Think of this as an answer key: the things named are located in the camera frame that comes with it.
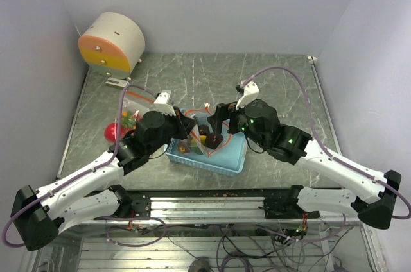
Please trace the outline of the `red apple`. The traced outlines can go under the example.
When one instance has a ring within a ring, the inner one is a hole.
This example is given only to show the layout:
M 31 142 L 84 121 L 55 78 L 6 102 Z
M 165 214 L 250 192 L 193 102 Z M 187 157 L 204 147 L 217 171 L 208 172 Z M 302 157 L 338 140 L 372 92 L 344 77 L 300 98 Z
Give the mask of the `red apple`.
M 105 131 L 104 131 L 104 137 L 109 141 L 109 142 L 116 142 L 118 138 L 123 138 L 123 136 L 126 134 L 126 128 L 121 125 L 120 126 L 120 133 L 117 135 L 117 128 L 118 124 L 117 123 L 110 123 Z

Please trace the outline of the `spare clear plastic bag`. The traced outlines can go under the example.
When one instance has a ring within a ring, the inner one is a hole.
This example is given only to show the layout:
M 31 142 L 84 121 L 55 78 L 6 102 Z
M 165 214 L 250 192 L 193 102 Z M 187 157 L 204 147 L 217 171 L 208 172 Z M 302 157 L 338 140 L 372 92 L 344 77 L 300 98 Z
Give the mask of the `spare clear plastic bag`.
M 235 147 L 234 136 L 219 134 L 213 130 L 208 118 L 212 115 L 211 104 L 206 102 L 201 108 L 181 108 L 181 113 L 195 120 L 195 126 L 188 131 L 185 139 L 175 139 L 173 152 L 182 157 L 217 157 Z

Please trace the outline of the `clear orange zip bag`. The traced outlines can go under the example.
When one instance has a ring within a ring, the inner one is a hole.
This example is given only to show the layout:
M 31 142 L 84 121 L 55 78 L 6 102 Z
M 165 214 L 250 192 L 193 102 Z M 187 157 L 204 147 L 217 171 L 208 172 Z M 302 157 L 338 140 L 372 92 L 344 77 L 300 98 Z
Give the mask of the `clear orange zip bag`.
M 125 93 L 120 119 L 121 138 L 123 138 L 127 132 L 136 128 L 136 122 L 153 108 L 153 102 L 153 97 L 144 97 L 129 90 Z M 105 139 L 110 143 L 115 143 L 117 140 L 117 125 L 117 117 L 115 117 L 114 121 L 107 125 L 103 133 Z

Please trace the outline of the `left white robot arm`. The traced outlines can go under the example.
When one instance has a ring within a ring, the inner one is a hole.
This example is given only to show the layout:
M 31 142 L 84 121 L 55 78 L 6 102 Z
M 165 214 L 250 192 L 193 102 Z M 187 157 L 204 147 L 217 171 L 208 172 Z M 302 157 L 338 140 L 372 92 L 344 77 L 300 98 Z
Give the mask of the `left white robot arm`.
M 146 164 L 172 139 L 185 139 L 196 124 L 178 108 L 175 115 L 149 111 L 133 130 L 90 164 L 37 190 L 29 185 L 22 187 L 15 195 L 2 242 L 15 247 L 6 239 L 8 228 L 14 225 L 22 239 L 20 245 L 35 251 L 86 220 L 127 217 L 131 201 L 120 186 L 120 179 Z

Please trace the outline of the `dark purple mangosteen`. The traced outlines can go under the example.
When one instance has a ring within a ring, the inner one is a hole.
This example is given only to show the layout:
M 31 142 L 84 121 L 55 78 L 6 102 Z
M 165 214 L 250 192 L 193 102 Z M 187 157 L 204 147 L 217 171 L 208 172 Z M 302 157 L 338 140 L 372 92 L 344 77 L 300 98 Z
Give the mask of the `dark purple mangosteen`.
M 192 152 L 191 139 L 178 140 L 177 141 L 177 151 L 183 155 L 191 153 Z

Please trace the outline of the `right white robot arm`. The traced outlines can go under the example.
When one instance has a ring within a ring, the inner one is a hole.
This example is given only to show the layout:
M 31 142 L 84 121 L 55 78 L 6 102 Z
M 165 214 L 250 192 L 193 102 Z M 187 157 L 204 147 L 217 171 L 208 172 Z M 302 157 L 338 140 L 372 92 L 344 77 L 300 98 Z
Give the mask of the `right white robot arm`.
M 274 159 L 309 168 L 341 186 L 340 189 L 291 187 L 291 198 L 283 202 L 284 213 L 292 218 L 303 212 L 334 212 L 356 215 L 373 228 L 390 227 L 401 175 L 385 173 L 323 148 L 313 137 L 294 126 L 282 124 L 275 108 L 257 99 L 243 108 L 220 103 L 208 122 L 215 133 L 221 133 L 223 122 L 228 132 L 242 133 Z

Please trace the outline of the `yellow green mango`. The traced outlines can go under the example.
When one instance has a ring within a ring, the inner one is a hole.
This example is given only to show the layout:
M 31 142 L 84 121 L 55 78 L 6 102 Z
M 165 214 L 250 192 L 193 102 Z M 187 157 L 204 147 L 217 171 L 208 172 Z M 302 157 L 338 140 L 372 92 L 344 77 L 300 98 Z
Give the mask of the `yellow green mango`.
M 201 136 L 200 136 L 200 141 L 201 141 L 201 143 L 202 143 L 203 145 L 205 145 L 205 144 L 206 144 L 206 136 L 205 136 L 205 135 L 201 135 Z

